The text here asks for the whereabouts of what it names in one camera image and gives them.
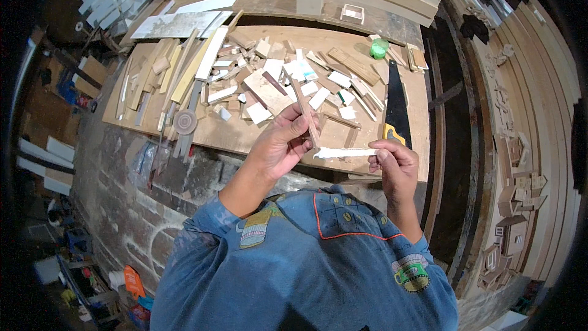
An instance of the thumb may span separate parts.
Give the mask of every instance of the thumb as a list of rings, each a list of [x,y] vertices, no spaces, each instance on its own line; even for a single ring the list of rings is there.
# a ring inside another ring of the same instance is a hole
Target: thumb
[[[295,121],[281,127],[275,131],[278,142],[287,143],[302,136],[308,130],[308,120],[304,116],[299,116]]]
[[[398,162],[396,158],[392,155],[392,153],[386,149],[379,149],[376,153],[376,157],[378,158],[378,162],[382,166],[382,170],[384,170],[389,175],[396,175],[401,173],[401,168],[398,166]]]

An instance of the orange plastic bag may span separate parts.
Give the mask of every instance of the orange plastic bag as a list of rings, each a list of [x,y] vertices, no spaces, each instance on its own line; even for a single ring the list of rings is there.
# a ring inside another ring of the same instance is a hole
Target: orange plastic bag
[[[133,294],[133,299],[137,300],[139,296],[145,298],[145,290],[143,289],[143,283],[137,271],[135,271],[129,265],[125,266],[125,287],[128,291]]]

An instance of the plywood tabletop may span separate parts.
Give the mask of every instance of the plywood tabletop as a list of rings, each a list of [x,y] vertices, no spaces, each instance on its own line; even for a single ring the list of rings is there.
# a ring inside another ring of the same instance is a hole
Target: plywood tabletop
[[[331,48],[337,46],[367,66],[370,66],[375,62],[384,62],[384,60],[376,61],[371,58],[369,56],[369,39],[355,34],[287,26],[239,26],[237,27],[237,31],[246,34],[251,39],[259,39],[261,37],[269,36],[270,43],[289,39],[296,48],[313,50],[315,54],[318,51],[327,53]],[[401,49],[396,45],[391,46],[394,46],[399,53],[404,52],[404,49]],[[142,55],[147,56],[154,48],[155,44],[153,43],[138,44],[133,51],[132,56],[137,59]],[[327,74],[326,71],[322,70],[320,67],[314,67],[314,69],[318,73],[322,72],[323,75]],[[424,75],[422,73],[412,73],[404,67],[400,67],[399,71],[401,74],[401,80],[406,85],[406,93],[409,100],[408,117],[413,149],[420,157],[419,181],[427,181],[429,174],[430,143],[429,112],[427,107],[428,100]],[[129,74],[132,76],[138,72],[139,66],[138,64],[135,64],[129,71]],[[121,85],[122,76],[114,86],[102,121],[141,131],[150,135],[158,135],[157,124],[162,105],[165,101],[165,94],[160,94],[159,90],[155,91],[155,94],[151,97],[148,108],[146,109],[143,124],[141,126],[136,126],[135,112],[128,115],[128,120],[123,119],[119,121],[115,119],[116,105]],[[385,99],[386,87],[381,80],[379,80],[371,89],[379,99]],[[378,121],[372,121],[357,101],[354,101],[351,105],[353,105],[353,108],[356,110],[355,121],[362,125],[362,129],[359,131],[353,147],[367,147],[370,141],[376,140],[382,135],[384,112],[378,112],[376,115]],[[212,106],[207,107],[207,117],[198,122],[193,140],[195,144],[234,153],[247,154],[261,131],[269,123],[268,121],[264,121],[256,126],[250,120],[240,119],[240,113],[238,112],[232,112],[232,117],[228,121],[224,121],[212,109]],[[338,115],[336,107],[328,103],[324,103],[320,107],[319,112]],[[349,127],[328,120],[322,131],[320,144],[325,147],[343,147],[348,134]],[[346,173],[369,174],[369,166],[366,158],[346,158],[343,160],[335,158],[321,160],[318,158],[313,159],[312,151],[310,151],[303,157],[301,163],[304,165]]]

